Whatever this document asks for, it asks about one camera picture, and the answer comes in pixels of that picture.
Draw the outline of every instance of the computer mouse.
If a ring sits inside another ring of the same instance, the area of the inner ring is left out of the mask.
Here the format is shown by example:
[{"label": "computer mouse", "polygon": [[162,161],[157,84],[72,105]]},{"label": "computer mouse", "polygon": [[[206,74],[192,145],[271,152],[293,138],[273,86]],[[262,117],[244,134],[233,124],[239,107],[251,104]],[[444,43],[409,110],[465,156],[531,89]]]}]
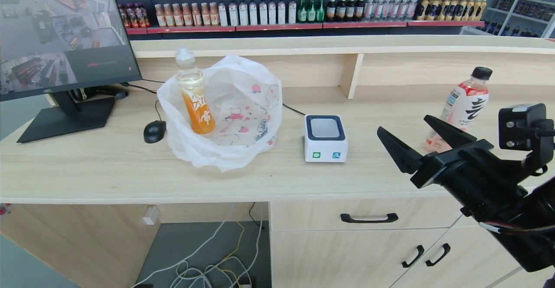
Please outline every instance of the computer mouse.
[{"label": "computer mouse", "polygon": [[144,141],[149,144],[159,142],[162,138],[164,138],[165,133],[166,121],[153,121],[144,127]]}]

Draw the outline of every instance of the monitor stand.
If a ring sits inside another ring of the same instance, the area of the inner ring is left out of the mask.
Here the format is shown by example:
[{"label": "monitor stand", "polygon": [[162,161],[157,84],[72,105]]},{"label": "monitor stand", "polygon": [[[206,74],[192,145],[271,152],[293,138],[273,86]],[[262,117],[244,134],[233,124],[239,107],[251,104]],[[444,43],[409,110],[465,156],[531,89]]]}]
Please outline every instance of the monitor stand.
[{"label": "monitor stand", "polygon": [[67,91],[50,95],[58,106],[40,110],[18,143],[103,128],[115,103],[113,97],[76,103]]}]

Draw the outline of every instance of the black bottle cap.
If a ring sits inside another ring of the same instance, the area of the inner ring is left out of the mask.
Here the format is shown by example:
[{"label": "black bottle cap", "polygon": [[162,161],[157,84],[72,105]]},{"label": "black bottle cap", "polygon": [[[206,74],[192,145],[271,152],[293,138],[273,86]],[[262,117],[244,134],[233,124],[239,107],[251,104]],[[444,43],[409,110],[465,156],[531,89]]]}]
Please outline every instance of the black bottle cap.
[{"label": "black bottle cap", "polygon": [[490,68],[476,67],[474,68],[474,71],[472,71],[472,77],[487,81],[490,79],[492,72],[493,71]]}]

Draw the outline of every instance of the counter top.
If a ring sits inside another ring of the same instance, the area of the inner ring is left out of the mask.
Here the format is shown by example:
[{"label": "counter top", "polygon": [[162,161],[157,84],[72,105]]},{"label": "counter top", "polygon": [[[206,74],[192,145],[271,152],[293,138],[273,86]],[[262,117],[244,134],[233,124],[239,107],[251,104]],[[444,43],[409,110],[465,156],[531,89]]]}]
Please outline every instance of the counter top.
[{"label": "counter top", "polygon": [[473,35],[157,39],[131,41],[131,45],[137,58],[173,58],[177,49],[182,46],[191,49],[196,57],[407,52],[499,52],[555,55],[555,42],[547,39]]},{"label": "counter top", "polygon": [[[26,124],[2,140],[0,197],[3,203],[120,204],[446,194],[438,185],[417,190],[387,155],[376,129],[381,125],[421,151],[428,133],[422,118],[439,114],[450,89],[450,85],[368,86],[347,100],[339,88],[286,88],[284,102],[289,106],[308,114],[341,115],[349,138],[347,162],[306,163],[303,118],[284,108],[275,148],[243,169],[226,173],[214,167],[195,169],[176,158],[165,140],[146,144],[143,129],[157,119],[156,97],[131,91],[116,102],[105,128],[16,144]],[[491,86],[491,94],[470,133],[496,146],[499,108],[544,102],[554,117],[554,86]],[[494,152],[515,160],[525,156],[517,151]],[[531,177],[525,186],[539,185],[553,175]]]}]

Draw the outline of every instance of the red shelf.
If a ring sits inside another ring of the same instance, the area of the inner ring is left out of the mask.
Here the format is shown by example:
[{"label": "red shelf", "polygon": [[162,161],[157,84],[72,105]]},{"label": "red shelf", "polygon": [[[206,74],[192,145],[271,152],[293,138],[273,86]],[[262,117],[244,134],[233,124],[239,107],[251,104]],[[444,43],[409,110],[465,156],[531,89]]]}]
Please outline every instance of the red shelf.
[{"label": "red shelf", "polygon": [[414,20],[408,22],[409,26],[420,27],[483,27],[483,21],[428,21]]},{"label": "red shelf", "polygon": [[233,32],[235,27],[221,26],[197,26],[197,27],[151,27],[147,28],[147,33],[195,33],[195,32]]},{"label": "red shelf", "polygon": [[237,26],[237,31],[321,29],[321,23],[292,23],[289,25]]},{"label": "red shelf", "polygon": [[381,27],[406,27],[406,21],[376,21],[375,23],[323,23],[324,29],[337,28],[381,28]]},{"label": "red shelf", "polygon": [[147,28],[126,28],[128,35],[131,34],[147,34]]}]

